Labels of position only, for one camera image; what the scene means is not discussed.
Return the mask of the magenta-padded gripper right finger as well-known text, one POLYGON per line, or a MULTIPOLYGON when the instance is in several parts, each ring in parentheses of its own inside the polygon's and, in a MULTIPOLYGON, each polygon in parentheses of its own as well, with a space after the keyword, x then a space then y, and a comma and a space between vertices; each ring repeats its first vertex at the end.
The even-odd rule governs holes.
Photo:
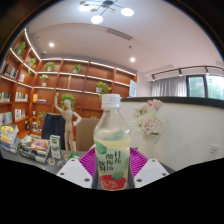
POLYGON ((148 159, 133 148, 130 149, 130 171, 135 188, 141 188, 169 175, 157 159, 148 159))

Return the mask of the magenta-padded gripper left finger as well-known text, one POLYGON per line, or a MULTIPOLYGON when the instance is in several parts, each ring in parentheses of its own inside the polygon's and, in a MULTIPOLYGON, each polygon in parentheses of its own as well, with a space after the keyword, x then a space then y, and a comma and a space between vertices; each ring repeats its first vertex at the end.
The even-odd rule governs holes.
POLYGON ((83 188, 96 189, 98 176, 95 148, 91 148, 78 159, 69 159, 57 175, 83 188))

